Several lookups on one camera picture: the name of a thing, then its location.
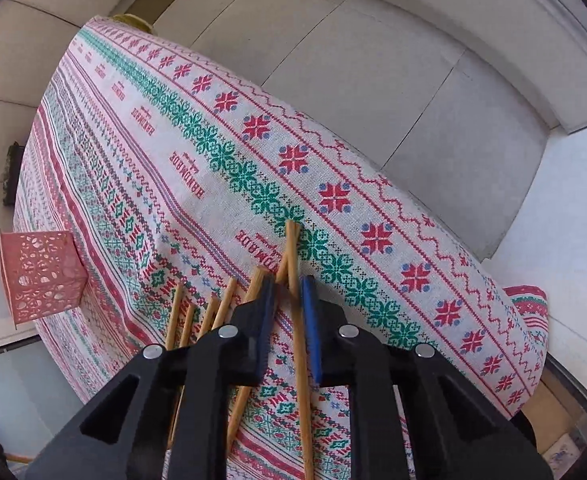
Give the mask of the wooden chopstick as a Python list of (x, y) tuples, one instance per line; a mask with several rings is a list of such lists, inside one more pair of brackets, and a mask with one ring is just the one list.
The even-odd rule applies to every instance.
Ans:
[(175, 336), (177, 330), (177, 324), (180, 315), (180, 305), (182, 304), (182, 282), (178, 282), (173, 295), (172, 309), (170, 315), (170, 321), (168, 321), (166, 334), (165, 334), (165, 349), (173, 350), (175, 344)]
[(194, 314), (195, 313), (196, 313), (196, 306), (194, 304), (188, 304), (184, 324), (182, 324), (182, 333), (180, 333), (180, 339), (179, 339), (179, 347), (180, 348), (186, 347), (189, 342), (192, 322), (194, 322)]
[(208, 300), (208, 307), (205, 309), (197, 339), (202, 338), (206, 333), (208, 333), (209, 330), (211, 330), (219, 307), (220, 298), (212, 295), (210, 300)]
[(224, 296), (220, 302), (220, 307), (216, 312), (214, 322), (212, 325), (213, 330), (222, 326), (227, 318), (231, 301), (234, 299), (234, 294), (237, 286), (237, 278), (230, 278), (225, 288)]
[(254, 269), (243, 303), (231, 315), (231, 324), (240, 330), (240, 353), (235, 359), (237, 375), (241, 379), (237, 396), (228, 420), (226, 453), (230, 454), (242, 421), (251, 388), (258, 385), (266, 367), (266, 352), (272, 319), (272, 275), (261, 266)]
[(305, 345), (304, 320), (300, 304), (298, 274), (298, 225), (286, 221), (286, 255), (288, 258), (288, 288), (291, 295), (291, 321), (293, 327), (293, 361), (295, 361), (295, 388), (297, 388), (300, 439), (304, 466), (304, 478), (314, 479), (313, 434), (309, 378), (307, 378), (307, 346)]

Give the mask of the wooden chopstick on table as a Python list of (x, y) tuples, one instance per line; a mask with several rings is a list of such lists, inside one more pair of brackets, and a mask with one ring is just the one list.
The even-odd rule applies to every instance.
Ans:
[(261, 266), (254, 269), (243, 303), (231, 315), (231, 324), (240, 330), (240, 353), (235, 359), (237, 375), (241, 379), (237, 396), (228, 420), (226, 453), (230, 454), (242, 421), (251, 388), (258, 385), (266, 367), (266, 352), (272, 319), (272, 275)]
[(208, 307), (205, 309), (197, 339), (202, 338), (206, 333), (208, 333), (209, 330), (211, 330), (219, 307), (220, 298), (212, 295), (210, 300), (208, 300)]
[(180, 333), (180, 339), (179, 339), (179, 347), (180, 348), (186, 347), (189, 342), (192, 322), (194, 322), (194, 314), (195, 313), (196, 313), (196, 306), (194, 304), (188, 304), (184, 324), (182, 324), (182, 333)]
[(216, 312), (214, 322), (212, 325), (213, 330), (222, 326), (227, 318), (231, 301), (234, 299), (234, 294), (237, 286), (237, 278), (230, 278), (225, 288), (224, 296), (220, 302), (220, 307)]
[(170, 321), (168, 321), (166, 334), (165, 334), (165, 349), (173, 350), (175, 344), (175, 336), (177, 330), (177, 324), (180, 315), (180, 305), (182, 304), (182, 282), (178, 282), (173, 295), (172, 309), (170, 315)]

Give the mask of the embroidered patterned tablecloth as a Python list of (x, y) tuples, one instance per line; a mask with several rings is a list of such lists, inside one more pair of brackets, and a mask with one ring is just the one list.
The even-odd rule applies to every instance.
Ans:
[(539, 384), (546, 299), (499, 287), (455, 238), (342, 141), (203, 55), (93, 18), (34, 118), (14, 226), (67, 230), (85, 298), (39, 335), (91, 398), (160, 342), (175, 288), (203, 314), (258, 266), (288, 221), (302, 273), (387, 344), (427, 342), (505, 415)]

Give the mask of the pink perforated utensil holder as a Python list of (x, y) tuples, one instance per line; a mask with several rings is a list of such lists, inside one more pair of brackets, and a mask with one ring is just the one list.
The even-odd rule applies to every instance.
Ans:
[(70, 232), (0, 232), (0, 279), (19, 326), (78, 307), (88, 276)]

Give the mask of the dark trash bin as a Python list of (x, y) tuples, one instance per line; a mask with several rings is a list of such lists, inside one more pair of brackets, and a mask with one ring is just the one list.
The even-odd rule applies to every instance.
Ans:
[(25, 146), (13, 142), (8, 148), (4, 176), (2, 177), (2, 204), (12, 207), (16, 203), (20, 171)]

